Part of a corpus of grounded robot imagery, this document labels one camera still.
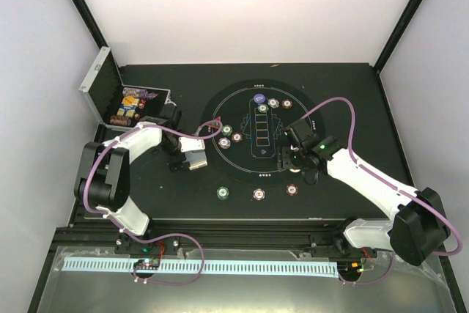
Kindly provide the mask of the blue playing card deck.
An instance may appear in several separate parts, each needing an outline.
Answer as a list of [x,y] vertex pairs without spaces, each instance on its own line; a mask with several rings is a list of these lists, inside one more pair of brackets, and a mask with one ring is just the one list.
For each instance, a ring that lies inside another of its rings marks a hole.
[[185,153],[185,161],[190,171],[206,167],[208,165],[207,156],[204,150],[190,151]]

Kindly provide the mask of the orange black poker chip stack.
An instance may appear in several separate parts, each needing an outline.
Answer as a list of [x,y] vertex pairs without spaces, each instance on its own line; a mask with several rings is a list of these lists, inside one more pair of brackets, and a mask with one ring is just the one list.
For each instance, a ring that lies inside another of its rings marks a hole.
[[294,184],[290,184],[287,186],[287,193],[290,195],[290,196],[295,196],[298,194],[298,187]]

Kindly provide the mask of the blue white poker chip stack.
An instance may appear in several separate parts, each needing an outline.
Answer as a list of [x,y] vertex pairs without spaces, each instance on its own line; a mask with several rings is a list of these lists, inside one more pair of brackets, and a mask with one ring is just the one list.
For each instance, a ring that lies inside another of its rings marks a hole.
[[261,188],[255,189],[253,191],[253,198],[257,201],[261,201],[265,198],[265,191]]

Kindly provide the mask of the blue chips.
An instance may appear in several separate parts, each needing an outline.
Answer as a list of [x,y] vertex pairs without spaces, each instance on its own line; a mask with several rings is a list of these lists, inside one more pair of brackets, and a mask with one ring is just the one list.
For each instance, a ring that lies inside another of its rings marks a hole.
[[269,105],[269,107],[271,108],[278,108],[280,103],[278,100],[276,100],[275,98],[271,98],[268,100],[267,104]]
[[223,138],[220,138],[218,140],[218,146],[221,148],[221,149],[228,149],[231,147],[231,141],[230,139],[228,139],[227,137],[223,137]]

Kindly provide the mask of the green poker chip stack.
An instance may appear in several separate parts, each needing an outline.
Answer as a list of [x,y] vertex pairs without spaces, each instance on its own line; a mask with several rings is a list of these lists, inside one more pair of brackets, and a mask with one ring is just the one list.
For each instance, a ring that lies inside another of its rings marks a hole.
[[216,195],[220,200],[226,200],[229,198],[229,189],[225,186],[221,186],[216,190]]

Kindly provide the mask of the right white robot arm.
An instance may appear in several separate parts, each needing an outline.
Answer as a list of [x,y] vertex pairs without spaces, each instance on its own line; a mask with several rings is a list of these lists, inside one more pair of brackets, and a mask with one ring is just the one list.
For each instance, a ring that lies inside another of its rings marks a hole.
[[348,257],[360,247],[393,251],[405,262],[419,266],[455,230],[443,212],[437,192],[419,191],[376,169],[333,137],[285,134],[288,144],[278,150],[281,169],[323,172],[351,187],[384,215],[380,221],[357,218],[333,238],[337,254]]

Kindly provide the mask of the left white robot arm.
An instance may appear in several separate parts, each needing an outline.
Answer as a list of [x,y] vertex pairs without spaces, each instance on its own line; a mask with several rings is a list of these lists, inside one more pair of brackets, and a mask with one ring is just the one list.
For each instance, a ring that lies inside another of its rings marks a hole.
[[158,237],[148,230],[149,216],[131,199],[130,165],[164,139],[182,152],[184,143],[195,138],[145,121],[103,143],[85,144],[74,185],[75,197],[86,210],[113,221],[120,232],[131,234],[131,244],[142,254],[156,248]]

